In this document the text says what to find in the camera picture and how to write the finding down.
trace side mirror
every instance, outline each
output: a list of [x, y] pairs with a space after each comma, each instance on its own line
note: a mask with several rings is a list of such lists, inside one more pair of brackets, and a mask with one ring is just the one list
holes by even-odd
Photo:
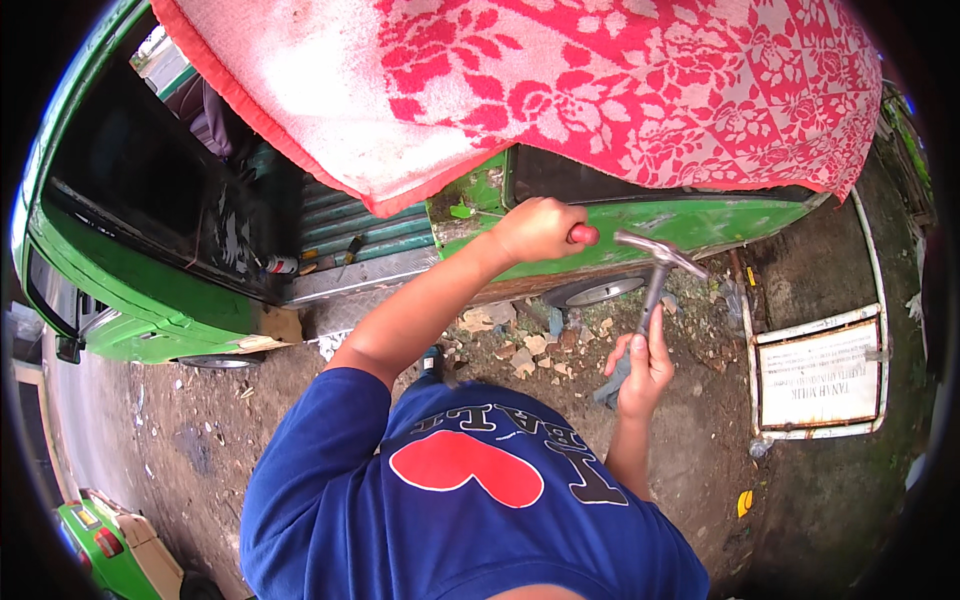
[[68, 338], [62, 335], [57, 336], [57, 358], [71, 365], [80, 364], [80, 350], [84, 349], [83, 344], [77, 338]]

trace hammer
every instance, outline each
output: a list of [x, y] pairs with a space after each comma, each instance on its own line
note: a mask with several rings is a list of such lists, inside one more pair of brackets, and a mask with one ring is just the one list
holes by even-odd
[[[654, 272], [650, 275], [650, 281], [647, 282], [647, 295], [643, 301], [643, 313], [640, 316], [639, 325], [636, 326], [636, 333], [643, 337], [648, 337], [650, 315], [653, 314], [657, 302], [660, 301], [660, 290], [663, 288], [663, 282], [671, 269], [682, 267], [700, 279], [706, 279], [709, 276], [707, 269], [693, 262], [689, 256], [677, 250], [677, 247], [670, 242], [652, 240], [642, 235], [630, 233], [626, 229], [618, 229], [613, 234], [613, 242], [620, 246], [633, 246], [638, 250], [648, 252], [654, 258]], [[629, 374], [630, 347], [627, 346], [623, 356], [616, 361], [610, 379], [603, 387], [593, 392], [593, 401], [609, 408], [616, 408], [616, 397], [620, 392], [620, 386], [623, 385]]]

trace red floral blanket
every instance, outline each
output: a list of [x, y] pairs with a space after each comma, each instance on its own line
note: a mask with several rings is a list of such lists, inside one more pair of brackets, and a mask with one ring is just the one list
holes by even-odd
[[257, 132], [388, 216], [514, 142], [646, 187], [846, 198], [876, 50], [835, 0], [154, 0]]

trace yellow object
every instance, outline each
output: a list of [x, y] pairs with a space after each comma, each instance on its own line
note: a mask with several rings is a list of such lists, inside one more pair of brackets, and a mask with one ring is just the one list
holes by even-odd
[[736, 499], [736, 517], [742, 518], [753, 505], [754, 491], [746, 490], [745, 492], [741, 492], [740, 497]]

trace wheel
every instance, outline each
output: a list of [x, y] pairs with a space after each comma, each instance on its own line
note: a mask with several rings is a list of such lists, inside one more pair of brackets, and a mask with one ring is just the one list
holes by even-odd
[[250, 354], [200, 354], [198, 356], [181, 356], [177, 362], [187, 367], [201, 369], [245, 369], [263, 364], [263, 352]]
[[574, 281], [555, 287], [549, 292], [544, 292], [541, 298], [547, 304], [558, 308], [581, 308], [632, 292], [636, 288], [646, 285], [649, 278], [650, 270], [643, 269], [594, 279], [584, 279], [583, 281]]
[[185, 571], [180, 584], [180, 600], [224, 600], [224, 594], [200, 573]]

